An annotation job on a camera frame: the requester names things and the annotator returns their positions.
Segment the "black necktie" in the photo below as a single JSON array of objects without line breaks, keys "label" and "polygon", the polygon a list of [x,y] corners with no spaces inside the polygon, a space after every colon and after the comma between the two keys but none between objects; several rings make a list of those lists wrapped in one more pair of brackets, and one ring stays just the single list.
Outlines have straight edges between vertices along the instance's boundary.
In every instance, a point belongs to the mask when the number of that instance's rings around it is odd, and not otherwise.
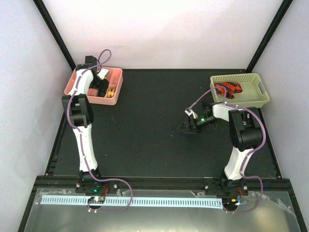
[{"label": "black necktie", "polygon": [[107,91],[107,89],[99,90],[97,96],[101,97],[101,98],[104,98],[105,95],[106,95],[106,91]]}]

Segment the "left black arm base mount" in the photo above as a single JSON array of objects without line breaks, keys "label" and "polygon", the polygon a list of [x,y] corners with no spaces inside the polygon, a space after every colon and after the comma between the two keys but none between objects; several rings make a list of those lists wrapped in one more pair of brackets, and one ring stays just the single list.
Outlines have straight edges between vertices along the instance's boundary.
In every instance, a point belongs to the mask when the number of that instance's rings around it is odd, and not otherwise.
[{"label": "left black arm base mount", "polygon": [[83,177],[76,185],[75,193],[85,195],[104,195],[114,193],[118,188],[118,181],[99,182],[93,178]]}]

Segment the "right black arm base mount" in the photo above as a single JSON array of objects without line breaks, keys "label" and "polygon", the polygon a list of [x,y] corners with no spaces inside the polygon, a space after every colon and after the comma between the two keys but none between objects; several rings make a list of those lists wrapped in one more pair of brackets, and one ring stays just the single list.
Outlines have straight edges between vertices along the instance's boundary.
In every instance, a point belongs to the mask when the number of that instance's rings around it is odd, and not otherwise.
[{"label": "right black arm base mount", "polygon": [[222,179],[207,179],[204,181],[204,191],[208,195],[237,197],[247,196],[248,191],[244,189],[243,180],[224,181]]}]

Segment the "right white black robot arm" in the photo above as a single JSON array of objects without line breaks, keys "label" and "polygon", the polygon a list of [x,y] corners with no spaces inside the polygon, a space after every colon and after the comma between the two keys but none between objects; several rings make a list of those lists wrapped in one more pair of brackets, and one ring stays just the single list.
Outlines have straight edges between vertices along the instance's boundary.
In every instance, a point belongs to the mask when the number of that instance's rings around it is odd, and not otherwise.
[{"label": "right white black robot arm", "polygon": [[266,130],[255,114],[257,108],[243,108],[226,102],[203,104],[204,113],[198,116],[192,109],[186,109],[187,118],[178,130],[187,134],[198,134],[219,120],[229,123],[229,137],[232,152],[228,164],[220,177],[219,188],[225,195],[232,194],[242,184],[245,169],[252,155],[266,142]]}]

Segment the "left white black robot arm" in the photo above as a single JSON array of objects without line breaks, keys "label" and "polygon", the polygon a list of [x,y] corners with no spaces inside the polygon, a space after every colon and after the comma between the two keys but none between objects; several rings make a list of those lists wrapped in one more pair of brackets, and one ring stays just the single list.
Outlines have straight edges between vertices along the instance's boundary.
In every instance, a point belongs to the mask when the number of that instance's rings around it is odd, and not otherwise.
[{"label": "left white black robot arm", "polygon": [[76,136],[80,157],[81,183],[93,193],[103,189],[104,182],[100,178],[98,164],[94,155],[92,143],[92,123],[94,114],[87,94],[90,89],[98,92],[99,96],[105,96],[109,81],[106,74],[99,75],[98,68],[101,64],[94,56],[86,56],[83,64],[75,68],[76,79],[68,94],[62,97],[65,116],[74,135]]}]

